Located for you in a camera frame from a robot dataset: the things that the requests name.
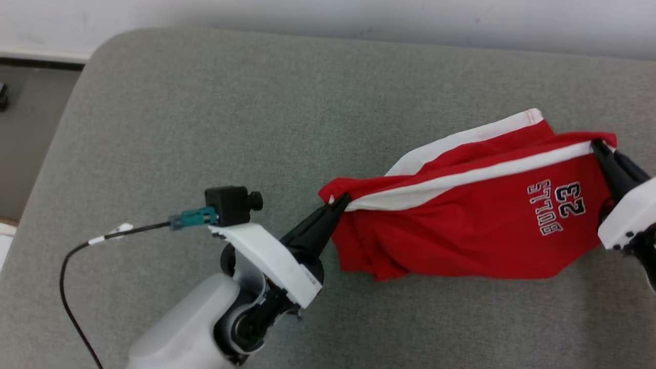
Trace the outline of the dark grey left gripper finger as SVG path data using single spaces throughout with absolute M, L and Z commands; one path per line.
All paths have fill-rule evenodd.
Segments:
M 297 250 L 319 258 L 350 203 L 350 198 L 337 198 L 317 208 L 300 222 L 297 225 Z
M 291 252 L 323 252 L 348 205 L 349 194 L 344 193 L 316 209 L 281 238 L 282 245 Z

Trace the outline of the red Bulls basketball shorts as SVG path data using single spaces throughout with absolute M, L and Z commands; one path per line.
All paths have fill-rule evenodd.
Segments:
M 617 147 L 612 132 L 555 133 L 532 108 L 414 149 L 382 177 L 335 178 L 319 198 L 351 197 L 333 234 L 340 267 L 379 281 L 556 276 L 600 243 L 596 139 Z

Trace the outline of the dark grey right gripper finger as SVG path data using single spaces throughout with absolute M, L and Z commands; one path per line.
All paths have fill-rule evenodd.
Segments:
M 621 152 L 613 153 L 613 164 L 612 183 L 614 188 L 635 188 L 651 179 L 651 175 Z
M 616 149 L 612 149 L 601 139 L 593 140 L 591 148 L 600 166 L 613 203 L 619 203 L 629 191 L 629 176 L 626 174 L 623 164 L 620 164 Z

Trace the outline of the white baseboard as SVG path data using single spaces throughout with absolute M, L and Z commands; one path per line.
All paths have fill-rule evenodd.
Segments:
M 0 58 L 16 60 L 34 60 L 39 62 L 85 65 L 92 57 L 92 52 L 48 51 L 36 49 L 10 49 L 0 47 Z

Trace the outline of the grey fabric sofa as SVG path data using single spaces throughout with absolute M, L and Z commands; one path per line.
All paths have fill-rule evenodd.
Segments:
M 70 95 L 0 275 L 0 369 L 95 369 L 59 297 L 65 255 L 122 223 L 264 197 L 283 236 L 336 177 L 377 177 L 443 136 L 538 108 L 615 132 L 656 175 L 656 61 L 210 29 L 131 31 Z M 554 278 L 343 273 L 272 327 L 246 369 L 656 369 L 656 293 L 598 246 Z

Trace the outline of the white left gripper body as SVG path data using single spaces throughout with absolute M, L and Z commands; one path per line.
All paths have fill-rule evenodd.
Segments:
M 224 236 L 228 243 L 267 276 L 286 296 L 301 308 L 307 308 L 322 289 L 321 282 L 280 241 L 257 223 L 230 227 L 210 225 L 213 234 Z

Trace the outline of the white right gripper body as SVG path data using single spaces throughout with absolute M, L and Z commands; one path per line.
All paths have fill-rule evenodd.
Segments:
M 656 224 L 656 177 L 631 189 L 598 228 L 598 238 L 607 250 L 630 241 Z

